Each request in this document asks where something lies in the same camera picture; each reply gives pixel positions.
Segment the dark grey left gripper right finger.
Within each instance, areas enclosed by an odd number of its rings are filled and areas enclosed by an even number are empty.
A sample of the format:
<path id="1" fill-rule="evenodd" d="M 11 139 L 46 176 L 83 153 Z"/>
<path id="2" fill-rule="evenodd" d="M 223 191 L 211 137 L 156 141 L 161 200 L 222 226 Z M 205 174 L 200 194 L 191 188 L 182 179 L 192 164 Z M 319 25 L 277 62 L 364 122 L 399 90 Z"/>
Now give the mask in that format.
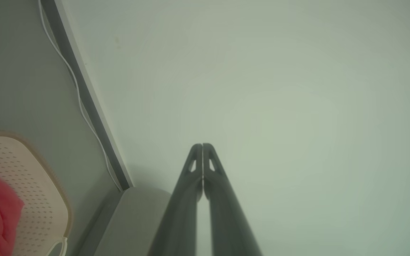
<path id="1" fill-rule="evenodd" d="M 203 144 L 204 192 L 210 206 L 213 256 L 261 256 L 236 194 L 211 144 Z"/>

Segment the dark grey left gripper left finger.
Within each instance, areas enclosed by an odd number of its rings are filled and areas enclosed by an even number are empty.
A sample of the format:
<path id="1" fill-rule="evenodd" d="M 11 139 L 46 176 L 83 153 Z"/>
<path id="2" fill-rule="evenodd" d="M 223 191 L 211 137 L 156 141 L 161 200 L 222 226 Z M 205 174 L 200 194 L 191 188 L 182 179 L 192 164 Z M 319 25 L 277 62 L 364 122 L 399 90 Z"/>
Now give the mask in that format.
<path id="1" fill-rule="evenodd" d="M 166 207 L 149 256 L 195 256 L 197 203 L 203 193 L 203 146 L 194 144 Z"/>

